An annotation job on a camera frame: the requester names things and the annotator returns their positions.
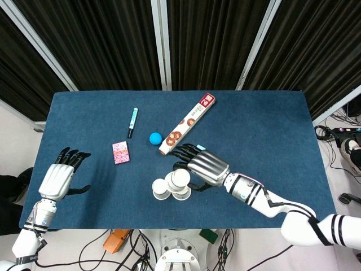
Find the pink box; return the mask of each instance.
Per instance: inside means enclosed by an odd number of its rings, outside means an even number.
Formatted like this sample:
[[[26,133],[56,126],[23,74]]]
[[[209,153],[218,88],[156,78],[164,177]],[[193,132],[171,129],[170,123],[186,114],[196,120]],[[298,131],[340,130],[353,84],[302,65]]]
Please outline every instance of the pink box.
[[[114,155],[114,162],[116,164],[121,164],[130,161],[129,150],[126,141],[113,144],[113,155]]]

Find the table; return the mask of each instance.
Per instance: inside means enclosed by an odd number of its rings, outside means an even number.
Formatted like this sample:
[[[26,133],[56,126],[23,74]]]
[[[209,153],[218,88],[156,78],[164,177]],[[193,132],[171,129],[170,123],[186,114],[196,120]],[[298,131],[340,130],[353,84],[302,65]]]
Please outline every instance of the table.
[[[279,228],[221,188],[158,201],[151,185],[178,161],[149,143],[185,117],[206,91],[80,91],[54,95],[20,225],[40,199],[38,188],[66,146],[92,153],[71,187],[92,188],[57,204],[52,229]],[[334,212],[307,103],[299,91],[211,91],[217,102],[182,143],[205,146],[231,166],[323,219]],[[139,108],[133,137],[131,113]],[[112,144],[127,140],[131,161],[115,165]],[[192,182],[200,182],[192,176]]]

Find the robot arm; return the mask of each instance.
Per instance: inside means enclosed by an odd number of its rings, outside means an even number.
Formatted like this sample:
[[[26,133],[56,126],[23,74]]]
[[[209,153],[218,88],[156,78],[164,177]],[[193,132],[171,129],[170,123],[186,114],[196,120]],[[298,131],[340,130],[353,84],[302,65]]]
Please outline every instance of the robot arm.
[[[0,261],[0,271],[31,270],[32,262],[38,259],[38,252],[46,245],[42,238],[56,212],[56,202],[66,195],[82,194],[90,188],[87,185],[81,189],[70,189],[74,172],[81,162],[90,154],[63,149],[57,160],[52,164],[39,188],[42,199],[35,203],[23,229],[15,241],[12,251],[16,263]]]
[[[200,176],[206,185],[225,186],[228,193],[267,217],[287,213],[281,233],[289,243],[297,246],[339,244],[361,249],[361,218],[329,215],[318,221],[310,207],[286,200],[244,174],[230,173],[229,165],[209,151],[201,151],[191,144],[185,144],[178,149],[187,156],[184,159],[187,169]],[[184,168],[184,164],[177,162],[175,167]]]

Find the white floor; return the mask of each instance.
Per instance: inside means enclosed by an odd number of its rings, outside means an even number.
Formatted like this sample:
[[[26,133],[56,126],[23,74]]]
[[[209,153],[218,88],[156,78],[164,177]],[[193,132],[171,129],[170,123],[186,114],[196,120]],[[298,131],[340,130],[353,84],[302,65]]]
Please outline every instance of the white floor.
[[[11,118],[11,116],[3,115],[0,111],[0,130],[2,130],[2,120]],[[333,120],[328,120],[328,126],[338,127],[345,126],[345,124],[337,123]],[[33,165],[39,141],[40,134],[36,134],[24,124],[16,124],[14,129],[8,130],[6,133],[0,132],[1,145],[6,142],[5,149],[0,149],[0,174],[19,174],[23,169]],[[346,172],[342,170],[331,169],[329,167],[329,146],[324,142],[319,142],[322,153],[327,177],[330,183],[332,195],[338,213],[345,215],[353,215],[361,217],[361,207],[355,203],[349,206],[341,204],[337,197],[341,193],[353,193],[361,196],[361,185],[355,183],[355,180],[350,178]],[[334,163],[336,167],[345,167],[341,155],[334,144],[337,159]],[[6,164],[8,157],[11,157],[12,162]],[[55,264],[55,263],[70,263],[78,260],[78,255],[81,248],[89,241],[100,235],[103,230],[61,230],[57,232],[49,232],[46,234],[48,245],[39,253],[39,262],[41,264]],[[7,259],[14,261],[14,256],[11,253],[11,246],[16,239],[16,234],[0,237],[0,259]],[[95,243],[91,244],[83,253],[82,260],[85,259],[99,259],[102,255],[102,244],[106,239],[106,235],[100,238]],[[279,229],[242,229],[236,233],[236,244],[233,253],[230,255],[229,261],[226,265],[226,270],[246,271],[248,268],[262,261],[263,259],[277,254],[285,249],[289,244],[282,238]],[[110,255],[106,254],[105,259],[122,261],[124,255],[128,252],[129,247],[126,246],[121,252]],[[286,271],[286,270],[328,270],[328,271],[355,271],[361,270],[361,264],[356,260],[354,251],[345,247],[293,247],[285,254],[268,261],[267,263],[255,268],[257,271]],[[217,255],[217,248],[212,248],[209,253],[209,268],[212,270],[214,260]],[[132,256],[126,262],[126,265],[131,267],[133,262],[137,259]],[[83,264],[85,268],[92,268],[96,264]],[[111,263],[102,263],[97,270],[115,270],[116,265]],[[48,268],[48,270],[80,270],[78,265],[70,265],[63,267]]]

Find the orange object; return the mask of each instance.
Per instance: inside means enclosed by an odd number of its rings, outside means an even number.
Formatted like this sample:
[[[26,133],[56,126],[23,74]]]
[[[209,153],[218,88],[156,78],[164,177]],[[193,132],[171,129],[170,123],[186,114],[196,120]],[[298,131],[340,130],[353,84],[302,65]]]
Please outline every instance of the orange object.
[[[114,230],[103,244],[103,248],[111,254],[118,252],[130,230]]]

